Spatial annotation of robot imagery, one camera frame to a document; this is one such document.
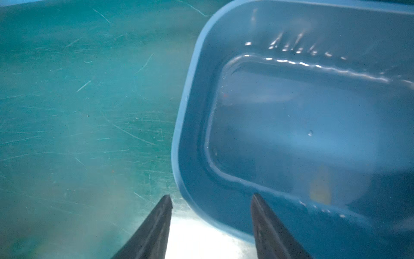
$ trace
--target plastic tray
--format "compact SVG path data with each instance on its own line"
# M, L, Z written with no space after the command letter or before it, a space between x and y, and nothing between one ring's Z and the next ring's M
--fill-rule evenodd
M315 258L401 258L414 245L413 14L237 0L212 16L171 153L193 210L252 241L259 192Z

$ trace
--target blue surface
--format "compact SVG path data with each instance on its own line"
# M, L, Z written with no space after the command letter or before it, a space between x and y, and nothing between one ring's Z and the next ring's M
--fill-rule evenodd
M233 1L205 25L172 145L206 221L253 240L260 192L315 258L402 258L414 240L414 8Z

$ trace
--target scratched surface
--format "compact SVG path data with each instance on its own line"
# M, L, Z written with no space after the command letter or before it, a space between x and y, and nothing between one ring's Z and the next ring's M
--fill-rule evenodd
M193 47L226 1L113 2L0 9L0 258L110 258L164 194L167 258L255 258L171 172Z

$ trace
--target blue plastic container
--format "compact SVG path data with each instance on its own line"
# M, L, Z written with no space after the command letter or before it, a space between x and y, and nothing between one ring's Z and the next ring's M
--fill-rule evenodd
M173 138L193 210L253 240L259 192L315 258L408 256L413 28L412 6L378 2L220 9L197 40Z

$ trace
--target scratch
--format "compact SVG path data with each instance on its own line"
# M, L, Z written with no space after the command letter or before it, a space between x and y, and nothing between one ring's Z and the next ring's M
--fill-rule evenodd
M76 134L73 134L73 135L69 135L69 137L73 137L73 136L77 136L77 135L81 135L81 134L83 134L83 132L81 132L81 133L76 133Z
M147 119L141 119L140 121L150 121L150 122L164 122L164 123L175 123L174 121L160 121L160 120L147 120Z
M38 48L34 48L34 49L41 49L41 50L45 50L45 51L52 51L51 49L45 48L45 47L38 47Z
M73 53L79 53L82 51L93 51L93 50L97 50L98 48L83 48L83 49L77 49L75 51L73 51Z
M129 149L123 149L123 150L112 150L112 151L104 151L104 153L111 153L111 152L124 152L129 151Z
M107 221L108 223L116 226L117 228L119 228L120 230L124 231L125 233L127 233L128 235L132 235L132 233L129 233L128 231L126 231L125 229L121 228L120 226L118 226L117 224L115 224L114 222L111 221Z
M122 34L122 35L120 35L120 36L118 36L118 37L116 37L116 38L113 38L113 40L114 41L116 41L117 39L119 39L120 37L124 37L125 35L124 34Z
M194 10L196 10L197 12L199 12L202 16L204 16L204 17L209 17L209 15L205 15L205 14L203 14L200 10L198 10L197 8L195 8L194 6L192 6L192 5L190 5L189 3L186 3L186 2L183 2L183 1L181 1L181 0L176 0L177 2L181 2L181 3L183 3L183 4L185 4L185 5L188 5L189 7L191 7L192 9L194 9Z
M62 70L63 68L58 68L58 69L55 69L55 70L51 70L51 72L56 72L56 71L59 71L59 70Z
M20 196L23 196L23 197L34 198L34 199L38 199L38 200L42 200L42 201L49 201L49 202L61 203L61 204L74 204L74 205L85 206L85 207L88 207L88 208L96 208L94 206L87 205L87 204L83 204L83 203L78 203L78 202L73 202L73 201L50 200L50 199L46 199L46 198L42 198L42 197L28 195L28 194L25 194L25 193L18 193L18 192L15 192L15 191L9 191L9 190L2 189L2 188L0 188L0 191L4 191L4 192L11 193L11 194L20 195Z
M151 173L164 173L163 171L155 171L155 170L144 170L146 172L151 172Z
M139 72L139 71L141 71L141 70L143 70L143 69L144 69L144 68L148 65L148 62L149 62L149 60L151 59L152 55L154 55L154 53L153 53L153 54L151 54L151 56L149 56L149 58L148 58L148 60L146 61L145 65L144 65L142 68L140 68L140 69L138 70L138 72Z
M53 210L56 210L56 211L60 211L60 212L68 213L68 214L73 214L73 212L65 211L65 210L62 210L62 209L59 209L59 208L56 208L56 207L53 207L53 206L49 206L49 208L51 208Z
M135 195L136 195L136 196L140 197L140 198L141 198L141 199L143 199L144 201L147 201L147 202L150 202L150 203L152 203L152 204L155 204L154 202L149 201L149 200L147 200L146 198L144 198L144 197L142 197L142 196L138 195L136 192L134 192L134 193L135 193Z
M110 24L113 24L112 22L110 22L103 14L101 14L100 12L96 11L94 8L92 8L92 10L94 10L95 12L99 13L103 18L105 18L105 20L107 20Z
M73 44L73 43L77 43L77 42L78 42L78 40L80 40L80 39L82 39L82 38L83 38L83 36L82 36L82 37L80 37L79 39L76 39L76 40L72 41L71 43L69 43L68 45L66 45L66 46L65 46L65 48L72 46L72 44Z
M159 128L160 130L161 130L161 138L162 138L162 141L164 141L164 136L162 135L162 128Z
M128 135L130 135L131 137L134 137L134 138L136 138L136 139L138 139L138 140L140 140L140 141L142 141L142 142L145 142L145 143L148 143L148 144L151 144L151 145L155 145L154 143L151 143L151 142L149 142L149 141L146 141L146 140L143 140L142 138L139 138L139 137L137 137L137 136L135 136L135 135L132 135L131 133L129 133L128 131L125 131L125 130L123 130L123 129L121 129L120 127L118 127L118 126L116 126L115 124L113 124L112 122L110 122L105 116L104 116L104 114L101 112L101 114L102 114L102 117L107 121L107 122L109 122L110 124L112 124L115 128L117 128L117 129L119 129L119 130L121 130L121 131L123 131L123 132L125 132L125 133L127 133Z
M0 98L0 100L6 100L6 99L16 98L20 96L23 96L23 95L21 94L21 95L15 95L15 96L10 96L10 97L4 97L4 98Z
M153 160L143 162L143 163L141 163L141 164L139 164L139 165L137 165L137 166L144 165L144 164L151 163L151 162L153 162Z
M51 109L51 108L41 108L41 107L33 107L33 106L22 106L23 108L29 108L29 109L38 109L38 110L45 110L45 111L58 111L58 112L65 112L63 110L58 109Z
M79 162L79 163L81 163L82 165L84 165L85 166L85 164L84 163L82 163L77 157L75 157L75 159Z
M38 133L46 131L0 131L0 133Z
M8 143L13 143L13 142L17 142L17 141L22 141L22 140L26 140L26 139L31 139L31 138L35 138L35 136L34 137L30 137L30 138L22 138L22 139L19 139L19 140L13 140L13 141L8 141L8 142L0 143L0 145L8 144Z
M80 90L82 90L82 88L84 88L85 86L87 86L90 82L92 82L92 80L89 80L86 84L84 84L81 88L79 88L76 92L79 92Z
M100 152L81 152L81 153L57 153L57 152L38 152L38 153L29 153L29 154L23 154L23 155L16 155L14 157L8 157L5 159L0 159L0 161L7 161L14 158L19 157L25 157L28 155L42 155L42 154L52 154L52 155L80 155L80 154L91 154L91 153L110 153L110 152L123 152L123 151L129 151L129 149L125 150L110 150L110 151L100 151Z

